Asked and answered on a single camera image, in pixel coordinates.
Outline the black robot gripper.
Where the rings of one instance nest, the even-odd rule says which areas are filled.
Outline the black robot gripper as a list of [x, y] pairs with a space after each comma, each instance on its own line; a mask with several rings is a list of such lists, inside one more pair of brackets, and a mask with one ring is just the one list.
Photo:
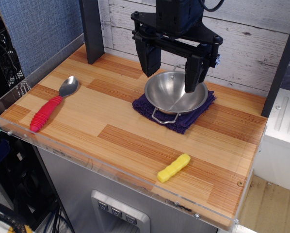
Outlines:
[[[203, 0], [158, 0], [154, 13], [132, 13], [133, 39], [143, 73], [150, 77], [161, 67], [162, 50], [186, 57], [185, 92], [194, 92], [204, 81], [209, 66], [216, 67], [220, 61], [218, 48], [223, 39], [208, 29], [202, 18], [204, 11], [216, 11], [222, 4], [220, 1], [209, 9]], [[206, 59], [192, 55], [195, 48], [180, 39], [208, 46]]]

